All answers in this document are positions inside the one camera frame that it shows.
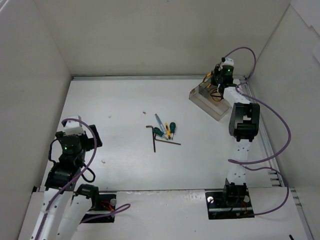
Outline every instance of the clear plastic box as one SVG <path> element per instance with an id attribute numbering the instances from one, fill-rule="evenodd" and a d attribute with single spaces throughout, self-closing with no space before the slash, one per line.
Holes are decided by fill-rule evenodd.
<path id="1" fill-rule="evenodd" d="M 190 91 L 189 99 L 217 121 L 220 121 L 232 108 L 225 99 L 214 101 L 210 91 L 201 84 Z"/>

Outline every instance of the black bracket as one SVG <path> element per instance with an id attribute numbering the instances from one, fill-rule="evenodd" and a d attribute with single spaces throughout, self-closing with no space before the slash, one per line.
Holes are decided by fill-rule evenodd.
<path id="1" fill-rule="evenodd" d="M 221 59 L 221 62 L 224 62 L 226 59 L 223 57 Z M 219 93 L 223 94 L 225 91 L 225 88 L 228 87 L 235 87 L 236 84 L 234 84 L 234 67 L 230 65 L 224 65 L 222 68 L 220 68 L 220 65 L 217 64 L 213 70 L 213 74 L 211 77 L 211 84 L 213 86 L 219 86 Z"/>
<path id="2" fill-rule="evenodd" d="M 257 103 L 233 105 L 229 122 L 229 133 L 239 142 L 242 139 L 253 141 L 259 131 L 260 105 Z"/>
<path id="3" fill-rule="evenodd" d="M 83 221 L 87 224 L 98 224 L 98 223 L 114 223 L 115 222 L 115 215 L 110 216 L 102 216 L 105 214 L 114 211 L 117 204 L 117 195 L 114 193 L 106 193 L 100 192 L 99 193 L 99 201 L 95 202 L 95 206 L 84 215 Z M 99 216 L 99 218 L 87 220 L 88 218 Z"/>
<path id="4" fill-rule="evenodd" d="M 87 199 L 91 199 L 92 209 L 94 209 L 100 202 L 99 188 L 90 184 L 81 184 L 75 192 L 75 195 L 82 195 L 85 196 Z"/>
<path id="5" fill-rule="evenodd" d="M 95 137 L 96 137 L 96 143 L 97 143 L 97 147 L 102 147 L 102 141 L 100 139 L 100 136 L 99 136 L 99 133 L 97 131 L 97 128 L 96 128 L 96 125 L 90 125 L 89 126 L 91 128 L 91 130 L 93 131 Z M 80 139 L 80 143 L 81 143 L 81 146 L 83 149 L 85 149 L 86 152 L 92 150 L 95 148 L 95 144 L 94 144 L 94 138 L 88 138 L 87 134 L 86 134 L 86 131 L 84 131 L 85 134 L 82 134 L 79 137 Z M 58 131 L 55 133 L 55 137 L 59 140 L 65 137 L 65 133 L 63 131 Z"/>
<path id="6" fill-rule="evenodd" d="M 247 193 L 247 185 L 235 185 L 234 182 L 229 183 L 225 179 L 224 188 L 222 191 L 223 202 L 226 205 L 234 205 L 237 201 L 243 201 Z"/>

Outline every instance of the white bracket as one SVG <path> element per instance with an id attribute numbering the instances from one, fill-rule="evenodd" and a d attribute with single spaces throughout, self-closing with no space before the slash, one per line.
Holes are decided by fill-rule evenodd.
<path id="1" fill-rule="evenodd" d="M 42 203 L 41 212 L 39 214 L 38 220 L 36 221 L 33 233 L 30 237 L 30 240 L 34 240 L 36 238 L 38 229 L 40 227 L 41 221 L 45 215 L 46 208 L 49 204 L 49 201 L 53 198 L 53 196 L 58 192 L 58 189 L 50 188 L 49 190 L 44 192 L 44 198 Z M 65 191 L 63 194 L 60 194 L 53 202 L 50 210 L 48 211 L 48 215 L 44 226 L 42 228 L 41 234 L 38 239 L 43 240 L 50 240 L 55 239 L 53 238 L 58 230 L 61 218 L 65 211 L 66 205 L 70 197 L 72 196 L 73 192 Z"/>
<path id="2" fill-rule="evenodd" d="M 80 116 L 69 116 L 68 119 L 78 119 L 81 120 Z M 69 120 L 66 122 L 63 128 L 65 135 L 82 135 L 85 134 L 84 129 L 82 128 L 82 124 L 77 121 Z"/>
<path id="3" fill-rule="evenodd" d="M 91 207 L 91 198 L 82 195 L 75 196 L 70 208 L 61 220 L 56 239 L 71 240 L 84 215 Z"/>
<path id="4" fill-rule="evenodd" d="M 229 102 L 231 107 L 235 103 L 250 104 L 251 102 L 236 91 L 235 86 L 229 86 L 224 89 L 223 98 Z"/>
<path id="5" fill-rule="evenodd" d="M 233 152 L 233 159 L 239 162 L 248 161 L 248 153 L 251 142 L 249 142 L 249 140 L 247 139 L 237 141 L 235 138 L 234 141 L 235 147 Z M 246 183 L 246 169 L 239 164 L 230 164 L 231 169 L 227 176 L 227 180 L 229 181 L 229 183 L 234 183 L 235 185 L 243 185 L 244 183 Z"/>
<path id="6" fill-rule="evenodd" d="M 220 71 L 221 71 L 221 69 L 223 68 L 224 65 L 234 66 L 235 62 L 234 62 L 234 60 L 232 58 L 227 57 L 225 59 L 225 61 L 220 64 Z"/>

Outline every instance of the green screwdriver handle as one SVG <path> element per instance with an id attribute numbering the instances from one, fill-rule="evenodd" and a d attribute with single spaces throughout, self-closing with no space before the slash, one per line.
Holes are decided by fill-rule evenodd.
<path id="1" fill-rule="evenodd" d="M 174 122 L 170 123 L 170 133 L 174 134 L 176 130 L 176 124 Z"/>
<path id="2" fill-rule="evenodd" d="M 153 132 L 154 132 L 155 134 L 159 135 L 160 137 L 163 137 L 163 138 L 165 138 L 165 139 L 168 140 L 168 138 L 166 138 L 166 137 L 164 136 L 164 133 L 163 133 L 158 127 L 154 127 L 154 128 L 153 128 Z"/>
<path id="3" fill-rule="evenodd" d="M 176 124 L 174 122 L 171 122 L 169 126 L 170 126 L 171 139 L 173 140 L 174 139 L 174 133 L 175 133 L 175 130 L 176 130 Z"/>

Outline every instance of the white enclosure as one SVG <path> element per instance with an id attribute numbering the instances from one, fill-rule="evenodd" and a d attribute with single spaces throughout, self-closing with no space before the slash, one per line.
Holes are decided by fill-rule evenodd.
<path id="1" fill-rule="evenodd" d="M 32 190 L 43 186 L 50 170 L 48 149 L 62 129 L 59 120 L 81 115 L 97 125 L 104 143 L 92 165 L 95 183 L 103 190 L 123 191 L 118 193 L 123 203 L 139 203 L 112 227 L 82 224 L 73 240 L 118 239 L 117 234 L 152 239 L 162 228 L 168 231 L 159 239 L 203 239 L 214 233 L 217 239 L 235 239 L 232 231 L 220 232 L 229 231 L 230 224 L 252 228 L 240 239 L 289 239 L 293 234 L 295 240 L 320 240 L 319 11 L 317 0 L 0 0 L 1 239 L 16 240 L 21 229 L 20 239 L 30 239 L 44 188 Z M 188 95 L 221 57 L 241 46 L 258 57 L 249 83 L 252 93 L 291 128 L 291 144 L 276 161 L 297 197 L 290 195 L 283 208 L 257 221 L 213 226 L 206 206 L 190 198 L 223 187 L 233 144 L 230 115 L 216 122 Z M 240 50 L 232 58 L 235 73 L 247 76 L 251 53 Z M 72 81 L 72 76 L 94 77 Z M 181 114 L 175 113 L 180 107 Z M 156 125 L 154 113 L 176 118 L 180 148 L 157 144 L 153 153 L 145 125 Z M 261 116 L 268 137 L 260 132 L 250 159 L 270 155 L 266 140 L 274 152 L 287 140 L 277 117 L 263 107 Z M 127 141 L 127 132 L 133 141 Z M 54 157 L 59 154 L 55 146 Z M 283 199 L 285 188 L 272 187 L 267 171 L 249 173 L 248 185 L 257 210 Z M 199 221 L 181 220 L 182 212 L 196 213 Z M 168 222 L 154 227 L 154 215 Z"/>

